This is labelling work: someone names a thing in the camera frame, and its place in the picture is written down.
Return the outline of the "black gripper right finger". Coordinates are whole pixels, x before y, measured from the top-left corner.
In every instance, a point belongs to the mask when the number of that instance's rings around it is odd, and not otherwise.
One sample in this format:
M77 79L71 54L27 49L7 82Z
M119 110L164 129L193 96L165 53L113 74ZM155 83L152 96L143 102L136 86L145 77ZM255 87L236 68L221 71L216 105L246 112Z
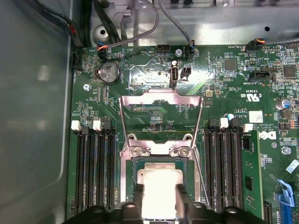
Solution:
M176 212L181 224L264 224L265 221L237 207L226 207L221 213L191 200L183 184L176 185Z

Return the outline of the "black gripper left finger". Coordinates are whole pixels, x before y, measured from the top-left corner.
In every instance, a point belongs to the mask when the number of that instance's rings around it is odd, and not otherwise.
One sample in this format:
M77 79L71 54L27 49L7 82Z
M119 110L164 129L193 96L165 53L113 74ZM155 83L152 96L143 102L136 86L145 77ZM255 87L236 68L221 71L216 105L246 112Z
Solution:
M65 224L142 224L142 198L144 185L136 184L134 199L119 204L119 207L108 211L101 206L90 207L74 217L66 220Z

